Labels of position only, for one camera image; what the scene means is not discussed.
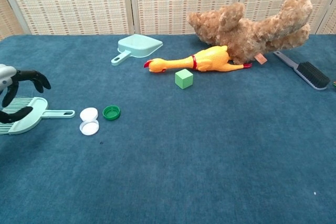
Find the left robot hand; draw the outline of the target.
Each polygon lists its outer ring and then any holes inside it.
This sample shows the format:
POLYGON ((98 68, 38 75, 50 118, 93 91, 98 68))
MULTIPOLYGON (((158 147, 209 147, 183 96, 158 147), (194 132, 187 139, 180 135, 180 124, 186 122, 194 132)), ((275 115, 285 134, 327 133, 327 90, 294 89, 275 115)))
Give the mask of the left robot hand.
MULTIPOLYGON (((12 102, 21 81, 31 81, 39 93, 43 93, 44 89, 51 89, 47 77, 41 72, 36 70, 17 70, 13 66, 1 64, 1 93, 3 93, 4 89, 7 89, 2 100, 3 108, 9 106, 12 102)), ((26 117, 32 110, 31 106, 26 106, 11 114, 1 111, 1 123, 9 124, 17 122, 26 117)))

